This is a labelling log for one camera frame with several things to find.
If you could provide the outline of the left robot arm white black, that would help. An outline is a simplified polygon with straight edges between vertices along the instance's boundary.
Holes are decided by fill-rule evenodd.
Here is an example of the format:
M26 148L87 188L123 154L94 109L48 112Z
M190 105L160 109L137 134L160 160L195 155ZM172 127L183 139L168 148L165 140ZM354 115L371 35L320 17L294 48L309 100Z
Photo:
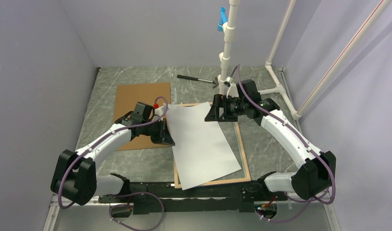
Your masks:
M167 120L167 104L158 107L138 102L134 110L116 119L111 127L88 145L75 151L64 150L57 160L50 189L58 195L60 208L65 209L62 198L72 204L85 205L94 196L111 195L124 202L133 193L130 180L111 173L98 176L97 170L117 149L136 137L150 137L152 143L174 146Z

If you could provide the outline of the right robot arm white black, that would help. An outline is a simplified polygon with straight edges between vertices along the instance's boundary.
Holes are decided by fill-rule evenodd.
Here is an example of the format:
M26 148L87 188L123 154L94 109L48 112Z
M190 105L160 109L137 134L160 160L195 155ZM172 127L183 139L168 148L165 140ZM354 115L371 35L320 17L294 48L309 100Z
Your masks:
M323 152L308 141L286 118L270 98L262 99L256 83L243 80L236 84L238 96L215 94L206 122L236 122L247 116L268 131L288 152L298 170L290 173L270 172L258 180L257 194L263 200L275 193L296 193L303 201L320 200L318 194L331 188L328 204L335 197L336 157Z

